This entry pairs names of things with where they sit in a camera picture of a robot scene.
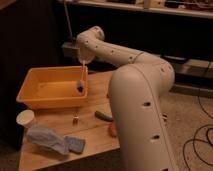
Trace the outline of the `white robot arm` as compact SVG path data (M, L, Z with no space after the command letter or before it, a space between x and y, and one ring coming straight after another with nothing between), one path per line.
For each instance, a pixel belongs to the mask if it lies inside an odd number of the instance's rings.
M95 57L117 67L108 86L126 171L179 171L163 120L160 97L175 80L166 60L150 53L104 41L94 26L77 36L79 61Z

